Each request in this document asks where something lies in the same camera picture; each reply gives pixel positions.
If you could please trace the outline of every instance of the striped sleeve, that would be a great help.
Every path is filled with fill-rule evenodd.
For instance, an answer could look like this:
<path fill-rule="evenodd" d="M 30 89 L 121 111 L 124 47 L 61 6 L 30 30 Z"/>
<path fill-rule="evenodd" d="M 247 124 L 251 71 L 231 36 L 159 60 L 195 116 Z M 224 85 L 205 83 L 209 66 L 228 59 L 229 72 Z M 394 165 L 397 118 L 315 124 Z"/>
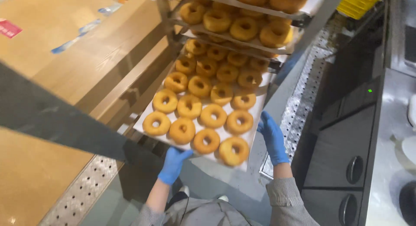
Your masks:
<path fill-rule="evenodd" d="M 293 177 L 274 179 L 266 189 L 272 206 L 270 226 L 319 226 L 305 209 Z"/>
<path fill-rule="evenodd" d="M 156 212 L 144 204 L 138 218 L 131 224 L 131 226 L 161 225 L 164 216 L 164 213 Z"/>

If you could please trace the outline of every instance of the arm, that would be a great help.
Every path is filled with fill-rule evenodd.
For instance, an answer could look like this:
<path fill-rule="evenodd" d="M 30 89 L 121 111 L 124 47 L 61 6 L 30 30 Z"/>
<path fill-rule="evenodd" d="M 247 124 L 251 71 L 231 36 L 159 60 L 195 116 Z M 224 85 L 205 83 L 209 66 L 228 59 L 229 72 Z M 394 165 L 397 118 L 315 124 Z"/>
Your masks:
<path fill-rule="evenodd" d="M 257 131 L 264 137 L 273 164 L 274 180 L 266 185 L 272 206 L 270 226 L 319 226 L 303 205 L 285 152 L 283 133 L 267 112 L 262 112 Z"/>
<path fill-rule="evenodd" d="M 164 219 L 166 201 L 168 200 L 171 185 L 179 177 L 184 160 L 192 154 L 192 150 L 181 152 L 174 147 L 169 148 L 163 169 L 160 171 L 146 203 L 143 205 L 138 218 L 132 223 L 132 226 L 161 224 Z"/>

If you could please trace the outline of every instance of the blue glove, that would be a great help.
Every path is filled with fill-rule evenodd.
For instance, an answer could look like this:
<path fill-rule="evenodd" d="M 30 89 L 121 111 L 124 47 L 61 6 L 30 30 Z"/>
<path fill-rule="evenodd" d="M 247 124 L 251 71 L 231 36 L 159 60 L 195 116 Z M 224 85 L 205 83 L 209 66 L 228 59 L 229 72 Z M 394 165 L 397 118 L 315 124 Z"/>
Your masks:
<path fill-rule="evenodd" d="M 285 152 L 286 148 L 284 147 L 282 130 L 280 130 L 280 127 L 269 113 L 265 111 L 261 113 L 261 120 L 257 131 L 263 135 L 273 166 L 280 163 L 289 163 L 288 155 Z"/>
<path fill-rule="evenodd" d="M 189 158 L 192 154 L 193 150 L 182 152 L 173 146 L 169 147 L 168 152 L 166 153 L 165 163 L 158 175 L 159 179 L 167 185 L 172 185 L 179 177 L 184 160 Z"/>

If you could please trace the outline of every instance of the person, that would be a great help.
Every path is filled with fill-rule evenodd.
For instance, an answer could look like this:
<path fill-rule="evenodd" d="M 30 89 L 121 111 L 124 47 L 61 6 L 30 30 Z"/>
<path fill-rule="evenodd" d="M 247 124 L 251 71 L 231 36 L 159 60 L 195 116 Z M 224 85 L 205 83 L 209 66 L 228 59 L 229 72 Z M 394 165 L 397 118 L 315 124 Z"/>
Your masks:
<path fill-rule="evenodd" d="M 273 181 L 266 185 L 272 206 L 271 226 L 319 226 L 309 215 L 296 187 L 289 159 L 285 153 L 283 133 L 265 111 L 261 114 L 257 131 L 266 143 L 273 164 Z M 189 197 L 189 189 L 181 188 L 166 205 L 170 186 L 179 177 L 182 163 L 192 150 L 181 152 L 169 148 L 158 179 L 150 191 L 146 204 L 133 226 L 260 226 L 245 218 L 227 197 L 202 200 Z"/>

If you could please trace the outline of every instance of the drawer handle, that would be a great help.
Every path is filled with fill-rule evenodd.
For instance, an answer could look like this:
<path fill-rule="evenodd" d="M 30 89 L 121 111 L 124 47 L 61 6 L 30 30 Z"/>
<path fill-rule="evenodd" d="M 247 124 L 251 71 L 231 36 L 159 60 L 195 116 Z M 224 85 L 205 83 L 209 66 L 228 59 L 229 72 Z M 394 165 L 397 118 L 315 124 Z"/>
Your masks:
<path fill-rule="evenodd" d="M 360 156 L 355 156 L 346 168 L 346 180 L 350 184 L 357 183 L 363 173 L 364 161 Z"/>
<path fill-rule="evenodd" d="M 341 201 L 338 217 L 342 226 L 350 226 L 354 223 L 357 212 L 357 199 L 353 194 L 348 194 Z"/>

